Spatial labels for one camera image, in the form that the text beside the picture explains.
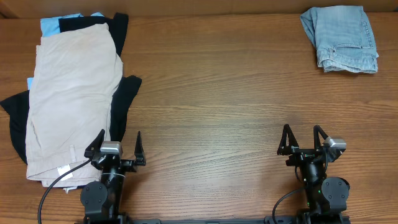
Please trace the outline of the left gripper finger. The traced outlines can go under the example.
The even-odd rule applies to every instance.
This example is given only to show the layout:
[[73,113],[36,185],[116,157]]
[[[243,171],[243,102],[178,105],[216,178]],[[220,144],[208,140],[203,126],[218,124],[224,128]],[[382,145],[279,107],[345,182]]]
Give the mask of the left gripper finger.
[[136,157],[135,164],[137,166],[145,166],[146,165],[146,157],[145,157],[143,146],[142,146],[142,138],[141,138],[140,131],[137,133],[134,155]]
[[104,141],[105,130],[102,129],[97,137],[90,143],[90,145],[85,149],[84,156],[86,158],[92,159],[94,155],[100,151],[100,147]]

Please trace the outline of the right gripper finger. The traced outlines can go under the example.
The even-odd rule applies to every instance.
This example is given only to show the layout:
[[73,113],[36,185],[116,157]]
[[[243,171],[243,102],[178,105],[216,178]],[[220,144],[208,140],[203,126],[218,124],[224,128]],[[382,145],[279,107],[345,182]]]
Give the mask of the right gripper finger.
[[296,153],[299,149],[299,144],[288,124],[283,127],[282,137],[277,150],[277,155],[288,156]]
[[316,151],[323,152],[324,148],[320,142],[320,137],[322,137],[324,140],[328,137],[326,132],[322,130],[322,128],[319,125],[314,125],[313,127],[313,138],[314,138],[314,148]]

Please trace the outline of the beige khaki shorts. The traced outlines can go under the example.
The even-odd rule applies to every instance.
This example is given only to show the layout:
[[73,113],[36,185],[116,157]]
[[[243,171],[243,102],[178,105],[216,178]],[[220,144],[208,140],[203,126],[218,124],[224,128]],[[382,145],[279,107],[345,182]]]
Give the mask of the beige khaki shorts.
[[29,92],[26,156],[29,180],[74,187],[98,180],[85,149],[104,129],[110,139],[111,102],[123,63],[107,24],[43,37],[36,48]]

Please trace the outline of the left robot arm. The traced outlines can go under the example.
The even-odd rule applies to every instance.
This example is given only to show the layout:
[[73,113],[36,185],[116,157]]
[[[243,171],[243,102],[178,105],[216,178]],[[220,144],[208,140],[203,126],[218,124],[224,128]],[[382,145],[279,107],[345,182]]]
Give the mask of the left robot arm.
[[84,156],[101,172],[98,181],[86,184],[80,200],[85,208],[84,223],[132,223],[129,215],[120,212],[122,191],[127,172],[137,172],[146,165],[141,133],[137,134],[134,159],[123,159],[119,141],[105,141],[101,130],[85,149]]

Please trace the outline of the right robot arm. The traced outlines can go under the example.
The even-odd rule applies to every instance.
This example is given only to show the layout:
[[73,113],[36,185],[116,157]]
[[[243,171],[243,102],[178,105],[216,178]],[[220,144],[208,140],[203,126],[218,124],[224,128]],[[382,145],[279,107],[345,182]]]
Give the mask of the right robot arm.
[[341,177],[327,176],[328,165],[335,162],[346,150],[346,141],[326,134],[319,125],[313,127],[313,147],[301,148],[288,124],[285,124],[277,150],[288,156],[287,166],[295,168],[296,178],[303,184],[299,189],[282,196],[272,209],[272,222],[278,223],[276,208],[286,198],[305,192],[307,208],[292,218],[293,223],[349,223],[342,212],[347,209],[349,182]]

